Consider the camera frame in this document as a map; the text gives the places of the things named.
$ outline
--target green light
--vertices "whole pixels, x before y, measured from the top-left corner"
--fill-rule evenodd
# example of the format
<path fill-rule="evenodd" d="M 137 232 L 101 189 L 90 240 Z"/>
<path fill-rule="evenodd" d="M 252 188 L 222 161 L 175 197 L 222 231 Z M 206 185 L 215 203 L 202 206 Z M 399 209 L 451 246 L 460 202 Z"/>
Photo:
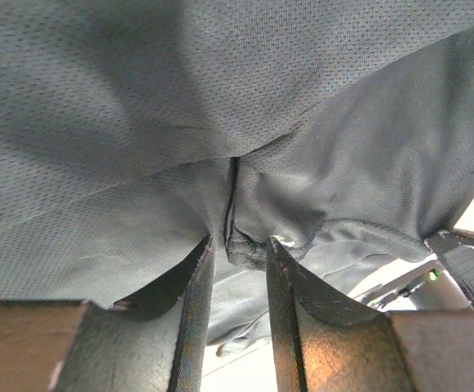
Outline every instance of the green light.
<path fill-rule="evenodd" d="M 438 276 L 440 276 L 440 271 L 438 271 L 437 269 L 433 269 L 429 271 L 429 280 L 431 282 L 434 282 L 435 280 L 437 280 Z"/>

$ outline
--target dark fabric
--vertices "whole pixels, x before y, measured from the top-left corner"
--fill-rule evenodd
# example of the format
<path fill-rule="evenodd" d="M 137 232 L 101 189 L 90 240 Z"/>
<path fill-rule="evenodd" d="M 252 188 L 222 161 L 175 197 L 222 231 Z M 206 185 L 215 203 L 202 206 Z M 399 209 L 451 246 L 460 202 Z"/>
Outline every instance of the dark fabric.
<path fill-rule="evenodd" d="M 473 0 L 0 0 L 0 299 L 108 306 L 211 232 L 222 342 L 269 235 L 346 292 L 473 195 Z"/>

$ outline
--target led light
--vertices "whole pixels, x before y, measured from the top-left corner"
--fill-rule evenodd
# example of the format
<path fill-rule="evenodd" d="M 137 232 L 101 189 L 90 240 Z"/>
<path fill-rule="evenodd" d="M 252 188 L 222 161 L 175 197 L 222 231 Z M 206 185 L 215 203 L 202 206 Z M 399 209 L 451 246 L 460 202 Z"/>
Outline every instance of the led light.
<path fill-rule="evenodd" d="M 429 280 L 431 282 L 434 282 L 435 280 L 438 279 L 438 276 L 440 275 L 440 271 L 437 269 L 433 269 L 432 271 L 429 271 Z"/>

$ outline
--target perforated fabric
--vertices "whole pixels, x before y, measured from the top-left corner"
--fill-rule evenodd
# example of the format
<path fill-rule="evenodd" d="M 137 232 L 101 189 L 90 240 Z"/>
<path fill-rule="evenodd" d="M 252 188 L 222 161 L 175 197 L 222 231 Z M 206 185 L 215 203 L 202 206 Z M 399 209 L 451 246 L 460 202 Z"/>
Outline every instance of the perforated fabric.
<path fill-rule="evenodd" d="M 110 305 L 211 232 L 223 341 L 268 235 L 346 290 L 473 194 L 472 0 L 0 0 L 0 299 Z"/>

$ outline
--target gray mesh fabric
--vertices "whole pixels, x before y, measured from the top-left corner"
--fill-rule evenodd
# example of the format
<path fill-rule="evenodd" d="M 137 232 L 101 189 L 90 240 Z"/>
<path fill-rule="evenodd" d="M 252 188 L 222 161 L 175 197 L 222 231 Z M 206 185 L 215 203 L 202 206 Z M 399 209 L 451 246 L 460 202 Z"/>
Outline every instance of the gray mesh fabric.
<path fill-rule="evenodd" d="M 110 305 L 211 232 L 222 341 L 270 234 L 347 290 L 473 194 L 472 0 L 0 0 L 0 299 Z"/>

